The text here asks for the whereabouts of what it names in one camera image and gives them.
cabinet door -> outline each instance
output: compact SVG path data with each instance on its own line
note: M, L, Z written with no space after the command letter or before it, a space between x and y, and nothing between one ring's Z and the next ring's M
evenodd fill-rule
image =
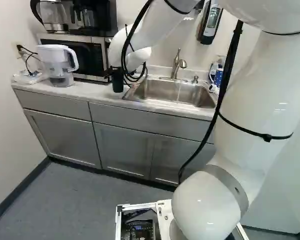
M154 134L94 123L104 169L149 179Z
M166 184L178 184L180 167L199 147L200 142L169 136L159 136L155 141L151 179ZM207 143L196 158L186 167L182 179L202 169L215 154L215 146Z
M101 168L91 122L27 109L24 113L49 156Z

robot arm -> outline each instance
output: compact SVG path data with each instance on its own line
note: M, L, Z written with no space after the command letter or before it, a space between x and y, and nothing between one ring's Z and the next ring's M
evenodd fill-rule
M199 0L153 0L143 20L138 25L126 52L129 71L135 70L151 56L151 48L183 20ZM112 39L108 59L113 67L121 67L121 52L132 25L122 28Z
M145 48L164 38L183 19L181 12L189 12L196 3L154 0L130 41L135 52L127 50L128 69L149 58ZM215 156L173 194L173 215L188 240L224 240L230 234L300 120L300 0L297 4L220 0L220 4L263 31L224 96L222 118L218 117L214 130ZM124 29L110 45L109 62L114 67L120 66L125 40ZM251 132L277 138L266 141Z

electrical outlet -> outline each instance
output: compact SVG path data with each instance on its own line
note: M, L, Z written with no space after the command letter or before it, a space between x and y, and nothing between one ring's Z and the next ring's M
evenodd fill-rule
M11 42L11 46L12 46L12 49L13 49L13 52L14 52L14 55L17 59L20 59L22 56L20 55L19 53L19 50L17 48L17 45L22 45L22 43L20 43L19 41L13 41Z

white countertop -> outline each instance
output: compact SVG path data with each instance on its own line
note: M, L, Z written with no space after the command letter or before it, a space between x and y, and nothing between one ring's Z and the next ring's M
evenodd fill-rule
M123 92L115 93L112 90L111 83L95 84L75 81L75 84L69 87L54 87L49 80L45 80L33 85L21 85L16 82L13 82L11 85L13 89L34 93L206 121L211 121L215 112L211 108L198 108L180 103L166 105L158 102L152 104L123 100L122 97L129 87L125 85Z

stainless steel sink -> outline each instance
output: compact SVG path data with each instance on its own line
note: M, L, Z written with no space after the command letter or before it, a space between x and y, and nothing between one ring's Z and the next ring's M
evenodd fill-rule
M167 79L145 79L130 88L123 99L144 103L158 100L210 109L216 106L203 85Z

